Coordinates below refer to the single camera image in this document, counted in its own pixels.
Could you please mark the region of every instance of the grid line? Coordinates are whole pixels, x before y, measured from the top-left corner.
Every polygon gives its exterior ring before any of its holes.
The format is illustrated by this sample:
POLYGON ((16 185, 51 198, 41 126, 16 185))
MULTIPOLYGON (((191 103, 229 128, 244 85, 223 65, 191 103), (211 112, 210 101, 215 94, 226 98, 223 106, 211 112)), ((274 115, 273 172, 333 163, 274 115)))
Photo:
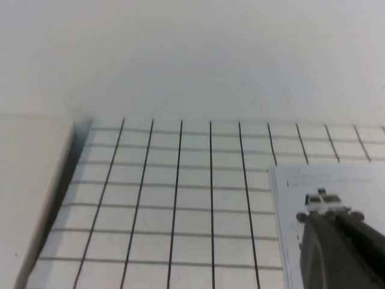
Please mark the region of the grid line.
POLYGON ((176 199, 177 199, 177 193, 178 193, 180 147, 182 146, 182 129, 183 129, 183 120, 180 121, 179 150, 178 150, 178 165, 177 165, 177 169, 176 169, 176 180, 175 180, 175 195, 174 195, 173 225, 172 225, 172 227, 171 227, 170 258, 169 258, 169 260, 168 260, 168 273, 167 273, 167 289, 170 289, 171 262, 172 262, 172 259, 173 259, 174 229, 175 229, 175 213, 176 213, 176 199))
MULTIPOLYGON (((71 184, 95 184, 102 185, 102 181, 72 181, 71 184)), ((138 187, 140 185, 139 182, 109 182, 108 185, 127 185, 128 187, 138 187)), ((144 183, 143 187, 150 188, 173 188, 174 184, 160 184, 160 183, 144 183)), ((196 190, 210 190, 209 185, 178 185, 179 188, 194 188, 196 190)), ((244 187, 219 187, 213 186, 214 190, 222 190, 222 191, 244 191, 244 187)), ((259 193, 271 193, 271 190, 268 188, 248 188, 249 191, 258 191, 259 193)))
MULTIPOLYGON (((78 262, 80 258, 68 258, 68 257, 39 257, 39 260, 42 261, 68 261, 68 262, 78 262)), ((123 259, 96 259, 96 258, 86 258, 86 262, 95 262, 95 263, 124 263, 123 259)), ((145 260, 130 260, 130 264, 144 264, 144 265, 168 265, 168 261, 145 261, 145 260)), ((191 262, 171 262, 175 266, 193 266, 193 267, 210 267, 210 263, 191 263, 191 262)), ((253 269, 253 265, 246 264, 216 264, 217 267, 222 268, 234 268, 234 269, 253 269)), ((259 266, 258 269, 262 270, 277 270, 282 271, 282 267, 277 266, 259 266)))
MULTIPOLYGON (((79 165, 85 164, 96 164, 96 165, 109 165, 108 161, 79 161, 79 165)), ((142 167, 143 163, 132 163, 128 161, 115 161, 115 166, 123 166, 123 167, 142 167)), ((168 169, 176 169, 177 165, 174 164, 161 164, 161 163, 147 163, 147 167, 159 167, 159 168, 168 168, 168 169)), ((240 167, 225 167, 225 166, 202 166, 195 164, 184 164, 179 166, 180 169, 183 170, 214 170, 214 171, 230 171, 230 172, 243 172, 243 169, 240 167)), ((248 171, 256 172, 256 173, 268 173, 267 169, 255 169, 255 168, 247 168, 248 171)))
POLYGON ((75 289, 76 286, 77 286, 77 284, 78 284, 78 280, 79 280, 79 277, 80 277, 80 273, 81 273, 81 270, 82 270, 82 268, 83 268, 85 256, 86 256, 86 254, 87 254, 87 250, 88 250, 88 247, 89 247, 89 245, 90 245, 91 236, 92 236, 92 233, 93 233, 93 230, 94 230, 94 227, 95 227, 97 215, 98 215, 99 210, 100 210, 100 205, 101 205, 101 203, 102 203, 102 201, 103 201, 104 192, 105 192, 106 187, 107 187, 108 178, 109 178, 109 175, 110 175, 110 173, 111 173, 112 165, 114 164, 114 159, 115 159, 116 151, 117 151, 118 146, 119 146, 120 136, 122 135, 122 130, 123 130, 124 125, 125 125, 125 119, 122 120, 122 125, 120 126, 119 136, 118 136, 118 139, 117 139, 117 141, 116 141, 116 146, 115 146, 114 154, 112 155, 111 164, 109 165, 109 169, 108 169, 106 181, 104 182, 102 194, 100 195, 99 205, 98 205, 97 208, 96 208, 95 216, 94 216, 94 219, 93 219, 93 222, 92 222, 92 225, 91 225, 90 233, 89 233, 89 235, 88 235, 87 243, 86 243, 86 245, 85 245, 84 253, 83 253, 83 256, 82 256, 82 258, 81 258, 80 266, 79 266, 78 272, 77 272, 77 274, 76 274, 75 281, 74 281, 74 283, 73 283, 73 289, 75 289))
MULTIPOLYGON (((123 205, 123 204, 101 204, 101 207, 104 208, 128 208, 128 209, 136 209, 136 205, 123 205)), ((65 207, 97 207, 97 204, 93 203, 68 203, 62 205, 65 207)), ((173 207, 168 206, 154 206, 154 205, 139 205, 139 209, 148 209, 148 210, 173 210, 173 207)), ((211 212, 214 213, 234 213, 234 214, 244 214, 248 213, 246 210, 231 210, 231 209, 209 209, 209 208, 189 208, 189 207, 176 207, 177 211, 193 211, 193 212, 211 212)), ((251 213, 258 215, 274 215, 274 212, 271 211, 253 211, 251 213)))
MULTIPOLYGON (((378 126, 370 126, 369 128, 378 128, 378 126)), ((119 131, 118 128, 91 128, 91 131, 119 131)), ((127 132, 143 132, 143 133, 149 133, 148 129, 136 129, 136 128, 124 128, 123 131, 127 132)), ((153 133, 155 134, 171 134, 171 135, 178 135, 179 132, 177 131, 167 131, 167 130, 153 130, 153 133)), ((199 136, 207 136, 209 137, 210 134, 208 132, 183 132, 183 135, 199 135, 199 136)), ((213 137, 230 137, 230 138, 238 138, 238 134, 229 134, 229 133, 219 133, 214 132, 212 133, 213 137)), ((243 138, 269 138, 268 135, 260 135, 260 134, 243 134, 243 138)), ((297 136, 294 135, 275 135, 274 138, 277 139, 286 139, 286 140, 296 140, 297 136)), ((326 141, 328 142, 329 139, 325 137, 303 137, 303 140, 306 141, 326 141)), ((356 143, 356 140, 346 139, 346 138, 336 138, 334 141, 342 142, 342 143, 356 143)), ((385 141, 378 141, 378 140, 366 140, 364 143, 370 143, 370 144, 383 144, 385 145, 385 141)), ((113 147, 111 144, 102 144, 102 143, 91 143, 91 144, 85 144, 85 146, 106 146, 106 147, 113 147)), ((122 144, 122 146, 135 146, 134 144, 122 144)))
POLYGON ((339 163, 339 157, 338 157, 338 154, 337 154, 337 150, 336 150, 336 148, 334 147, 334 143, 333 143, 333 141, 332 141, 332 139, 331 139, 330 132, 329 132, 329 129, 328 129, 328 127, 327 127, 326 124, 325 124, 325 129, 326 129, 326 133, 327 133, 327 136, 328 136, 328 138, 329 138, 331 147, 333 148, 333 152, 334 152, 334 154, 336 155, 336 158, 337 158, 338 163, 339 163))
POLYGON ((300 133, 300 128, 298 127, 298 124, 296 123, 295 126, 297 127, 297 132, 298 132, 298 137, 300 138, 302 150, 303 150, 303 155, 305 156, 306 163, 309 164, 309 160, 307 159, 306 151, 305 151, 305 146, 303 145, 301 133, 300 133))
MULTIPOLYGON (((250 211, 250 198, 248 196, 248 188, 247 188, 247 175, 246 175, 246 168, 245 168, 245 158, 243 155, 243 145, 242 145, 242 131, 241 131, 241 123, 238 122, 238 128, 239 128, 239 144, 241 145, 241 153, 242 153, 242 165, 243 165, 243 173, 245 178, 245 190, 246 190, 246 198, 247 198, 247 208, 248 208, 248 219, 250 222, 250 233, 251 237, 254 236, 253 232, 253 220, 251 218, 251 211, 250 211)), ((258 274, 258 263, 257 263, 257 255, 256 255, 256 249, 255 249, 255 241, 254 238, 251 238, 251 243, 253 245, 253 255, 254 255, 254 267, 255 267, 255 274, 257 278, 257 286, 258 289, 260 289, 260 283, 259 283, 259 274, 258 274)))
POLYGON ((273 153, 274 163, 275 163, 276 166, 277 166, 277 157, 276 157, 276 154, 274 153, 273 139, 272 139, 272 137, 271 137, 271 131, 270 131, 270 125, 269 125, 269 123, 267 123, 267 129, 269 130, 269 138, 270 138, 271 152, 273 153))
POLYGON ((143 181, 144 181, 144 174, 146 172, 146 164, 147 164, 147 157, 149 156, 149 149, 150 149, 150 142, 151 142, 151 136, 152 136, 152 129, 154 126, 154 120, 151 122, 151 129, 150 129, 150 135, 149 135, 149 142, 147 144, 147 151, 146 151, 146 157, 144 159, 144 165, 143 165, 143 172, 142 172, 142 178, 140 181, 140 186, 139 186, 139 192, 138 192, 138 199, 137 199, 137 205, 135 206, 135 214, 134 214, 134 220, 132 221, 132 229, 130 233, 130 240, 128 242, 128 248, 127 248, 127 254, 126 254, 126 261, 125 261, 125 268, 123 269, 123 275, 122 275, 122 281, 120 283, 120 289, 123 288, 125 284, 125 278, 126 278, 126 271, 127 271, 127 263, 128 263, 128 258, 130 256, 130 251, 131 251, 131 245, 132 245, 132 237, 134 236, 134 231, 135 231, 135 224, 137 221, 137 215, 138 215, 138 207, 139 207, 139 202, 140 202, 140 196, 142 193, 142 187, 143 187, 143 181))
POLYGON ((369 162, 371 162, 372 160, 371 160, 370 156, 368 155, 368 152, 366 151, 365 146, 362 143, 362 140, 361 140, 361 137, 359 134, 359 130, 357 129, 357 127, 355 125, 354 125, 354 130, 356 131, 357 137, 359 138, 359 142, 361 144, 361 147, 363 149, 364 154, 366 155, 366 158, 368 159, 369 162))
POLYGON ((212 189, 212 128, 210 121, 210 201, 211 201, 211 276, 212 289, 215 289, 215 260, 214 260, 214 195, 212 189))
MULTIPOLYGON (((81 228, 66 228, 66 229, 52 229, 51 232, 80 232, 80 233, 88 233, 89 229, 81 229, 81 228)), ((94 229, 95 233, 101 234, 131 234, 129 230, 119 230, 119 229, 94 229)), ((171 232, 161 232, 161 231, 134 231, 134 234, 138 235, 157 235, 157 236, 171 236, 171 232)), ((210 234, 205 233, 189 233, 189 232, 174 232, 174 236, 180 237, 204 237, 211 238, 210 234)), ((246 239, 249 240, 254 238, 255 240, 264 240, 264 241, 278 241, 278 237, 269 237, 269 236, 254 236, 251 237, 249 235, 224 235, 224 234, 214 234, 214 238, 223 238, 223 239, 246 239)))

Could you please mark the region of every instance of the printed image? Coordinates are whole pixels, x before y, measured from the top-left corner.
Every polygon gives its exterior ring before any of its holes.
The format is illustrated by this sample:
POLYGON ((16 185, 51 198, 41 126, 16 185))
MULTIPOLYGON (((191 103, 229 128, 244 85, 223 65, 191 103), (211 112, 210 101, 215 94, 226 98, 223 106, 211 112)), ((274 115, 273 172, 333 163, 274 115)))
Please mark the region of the printed image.
MULTIPOLYGON (((361 211, 352 211, 351 207, 347 207, 342 203, 341 198, 337 194, 327 194, 325 188, 319 188, 318 194, 306 194, 305 206, 307 212, 299 212, 296 215, 297 221, 300 223, 305 223, 309 214, 320 214, 327 219, 331 219, 338 213, 348 213, 360 222, 365 219, 365 215, 361 211)), ((303 228, 301 228, 300 234, 297 234, 300 249, 302 245, 302 235, 303 228)))

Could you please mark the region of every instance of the table surface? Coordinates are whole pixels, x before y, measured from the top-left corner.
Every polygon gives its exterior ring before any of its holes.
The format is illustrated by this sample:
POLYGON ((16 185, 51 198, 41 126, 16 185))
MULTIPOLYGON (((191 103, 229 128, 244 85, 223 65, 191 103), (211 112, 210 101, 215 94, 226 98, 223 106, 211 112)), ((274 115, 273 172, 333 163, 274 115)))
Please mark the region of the table surface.
POLYGON ((282 289, 268 168, 383 161, 381 125, 95 121, 27 288, 282 289))
POLYGON ((1 288, 25 282, 33 267, 72 132, 69 119, 0 116, 1 288))

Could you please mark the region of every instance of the white surface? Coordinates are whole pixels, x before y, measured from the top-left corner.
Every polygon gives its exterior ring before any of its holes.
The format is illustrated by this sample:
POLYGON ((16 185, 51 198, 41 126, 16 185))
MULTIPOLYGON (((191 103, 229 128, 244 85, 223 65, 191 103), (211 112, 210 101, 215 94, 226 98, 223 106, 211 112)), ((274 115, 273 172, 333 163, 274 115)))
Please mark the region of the white surface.
POLYGON ((385 121, 382 0, 0 2, 0 110, 385 121))
POLYGON ((68 119, 0 116, 0 287, 22 285, 72 139, 68 119))
POLYGON ((342 204, 361 211, 365 222, 385 234, 385 166, 289 166, 274 169, 277 191, 273 190, 280 220, 280 242, 287 289, 303 288, 300 269, 300 247, 304 225, 296 213, 308 213, 306 194, 318 194, 318 188, 337 194, 342 204))
MULTIPOLYGON (((122 278, 125 279, 124 288, 166 287, 177 173, 177 158, 174 154, 178 152, 180 122, 154 121, 156 132, 153 131, 152 137, 156 136, 156 146, 152 145, 151 138, 127 272, 123 276, 145 159, 142 153, 138 158, 137 153, 147 150, 151 123, 146 122, 143 125, 126 119, 124 127, 127 130, 122 132, 125 136, 124 142, 122 143, 121 138, 117 151, 123 149, 122 147, 127 149, 127 154, 124 155, 127 162, 116 163, 117 155, 115 156, 102 205, 96 217, 96 207, 112 160, 106 160, 107 154, 99 149, 115 147, 119 134, 110 132, 111 128, 119 131, 121 121, 94 122, 94 127, 98 129, 91 130, 87 140, 88 147, 84 151, 90 151, 91 148, 95 153, 84 154, 82 164, 78 164, 73 183, 50 233, 51 242, 45 245, 45 252, 50 255, 41 256, 37 261, 29 277, 27 289, 70 289, 73 288, 78 272, 77 289, 119 288, 122 278), (141 130, 141 137, 138 137, 138 129, 141 130), (95 217, 96 226, 90 234, 95 217), (73 238, 71 235, 60 238, 57 237, 60 231, 78 231, 76 233, 90 237, 90 247, 81 270, 79 268, 85 246, 82 246, 83 251, 79 251, 78 247, 66 250, 75 242, 74 239, 79 240, 81 237, 73 234, 73 238), (52 269, 42 273, 42 268, 48 266, 47 264, 52 269), (65 280, 58 277, 58 270, 68 274, 65 280), (110 276, 109 272, 115 272, 116 275, 110 276), (98 278, 93 279, 93 274, 98 275, 98 278)), ((306 144, 305 151, 302 149, 295 124, 270 123, 274 132, 271 139, 273 148, 276 148, 276 143, 279 148, 278 152, 275 151, 278 166, 287 162, 306 164, 305 156, 311 163, 337 163, 339 159, 341 162, 369 162, 357 134, 355 138, 350 135, 352 130, 355 132, 353 126, 328 125, 329 131, 333 131, 332 139, 328 138, 323 124, 307 126, 300 123, 298 127, 301 135, 306 138, 302 140, 306 144), (350 135, 350 138, 338 137, 337 131, 341 135, 350 135), (334 138, 341 138, 339 149, 345 153, 343 158, 340 158, 339 152, 335 154, 333 150, 334 138), (325 145, 331 147, 332 153, 329 148, 324 150, 325 145), (345 149, 351 145, 361 148, 359 156, 356 155, 356 150, 345 149)), ((366 129, 357 127, 358 132, 366 129)), ((378 147, 370 151, 368 157, 373 161, 384 161, 381 152, 385 151, 385 141, 379 140, 378 130, 384 135, 385 132, 380 126, 372 129, 376 131, 375 140, 378 147)), ((208 132, 209 122, 183 121, 171 288, 212 288, 208 132)), ((247 152, 244 151, 245 171, 260 289, 283 289, 285 283, 276 217, 267 174, 268 168, 275 165, 268 126, 266 123, 241 122, 241 135, 244 148, 245 145, 249 147, 247 152)), ((373 142, 369 136, 371 134, 366 133, 364 148, 373 142)), ((212 157, 215 288, 255 289, 257 280, 238 123, 212 123, 212 157)))

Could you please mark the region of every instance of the white wall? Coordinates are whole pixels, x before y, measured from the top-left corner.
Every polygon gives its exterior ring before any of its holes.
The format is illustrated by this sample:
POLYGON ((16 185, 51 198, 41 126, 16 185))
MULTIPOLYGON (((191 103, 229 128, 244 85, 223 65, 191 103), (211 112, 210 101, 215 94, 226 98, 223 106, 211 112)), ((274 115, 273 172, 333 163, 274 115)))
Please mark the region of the white wall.
POLYGON ((385 123, 383 0, 0 1, 0 111, 385 123))

